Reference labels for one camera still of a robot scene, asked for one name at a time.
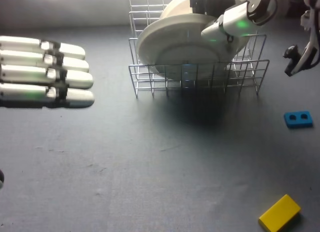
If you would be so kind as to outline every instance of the yellow rectangular block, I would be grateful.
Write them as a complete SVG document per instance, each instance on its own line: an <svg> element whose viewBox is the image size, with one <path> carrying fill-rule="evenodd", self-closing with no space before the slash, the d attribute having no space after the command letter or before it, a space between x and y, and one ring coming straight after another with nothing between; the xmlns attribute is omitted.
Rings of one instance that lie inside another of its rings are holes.
<svg viewBox="0 0 320 232"><path fill-rule="evenodd" d="M285 195L259 218L259 223L269 232L279 231L301 208L289 196Z"/></svg>

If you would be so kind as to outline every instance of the gray table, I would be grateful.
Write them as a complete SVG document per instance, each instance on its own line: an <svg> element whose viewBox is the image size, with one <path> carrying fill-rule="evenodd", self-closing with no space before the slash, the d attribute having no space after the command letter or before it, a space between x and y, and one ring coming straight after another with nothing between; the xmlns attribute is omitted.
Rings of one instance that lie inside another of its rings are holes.
<svg viewBox="0 0 320 232"><path fill-rule="evenodd" d="M299 21L264 30L271 64L259 98L247 89L196 107L163 93L135 98L127 27L16 34L83 46L96 102L1 109L0 231L263 231L258 217L286 193L302 207L290 231L317 231L320 68L284 74L285 48L308 40ZM283 114L299 110L314 129L287 129Z"/></svg>

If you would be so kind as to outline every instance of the wire dish rack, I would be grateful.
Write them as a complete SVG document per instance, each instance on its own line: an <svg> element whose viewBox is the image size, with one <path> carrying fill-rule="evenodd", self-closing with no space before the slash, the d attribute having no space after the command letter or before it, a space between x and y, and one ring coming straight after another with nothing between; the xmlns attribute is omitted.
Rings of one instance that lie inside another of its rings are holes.
<svg viewBox="0 0 320 232"><path fill-rule="evenodd" d="M172 0L129 0L130 1L130 26L132 38L129 39L129 47L133 64L129 66L129 73L138 98L140 91L181 91L185 89L209 89L223 90L237 88L240 94L243 88L254 88L259 94L260 88L268 70L269 60L262 60L262 52L266 43L266 35L248 35L248 43L230 63L211 64L177 64L177 65L144 65L140 62L136 51L136 43L141 32L151 23L160 18L167 4ZM224 67L223 76L217 73L215 68ZM167 72L172 70L180 72L179 79L168 78ZM199 79L199 71L209 71L208 79Z"/></svg>

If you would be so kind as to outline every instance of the blue block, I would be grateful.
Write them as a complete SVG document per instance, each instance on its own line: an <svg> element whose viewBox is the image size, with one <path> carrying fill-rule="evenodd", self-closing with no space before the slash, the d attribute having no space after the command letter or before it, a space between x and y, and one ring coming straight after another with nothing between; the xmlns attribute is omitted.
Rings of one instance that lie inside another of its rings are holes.
<svg viewBox="0 0 320 232"><path fill-rule="evenodd" d="M313 120L310 112L286 113L284 120L288 128L309 128L313 127Z"/></svg>

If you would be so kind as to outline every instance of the hole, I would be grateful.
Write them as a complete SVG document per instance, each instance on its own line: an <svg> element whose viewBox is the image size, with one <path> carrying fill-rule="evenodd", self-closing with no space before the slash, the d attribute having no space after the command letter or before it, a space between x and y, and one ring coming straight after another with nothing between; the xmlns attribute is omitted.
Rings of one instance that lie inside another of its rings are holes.
<svg viewBox="0 0 320 232"><path fill-rule="evenodd" d="M293 114L290 115L290 117L289 117L290 120L297 120L296 118L297 118L297 117L296 117L295 115L293 115Z"/></svg>
<svg viewBox="0 0 320 232"><path fill-rule="evenodd" d="M308 119L308 116L307 116L307 114L301 114L301 118L302 119Z"/></svg>

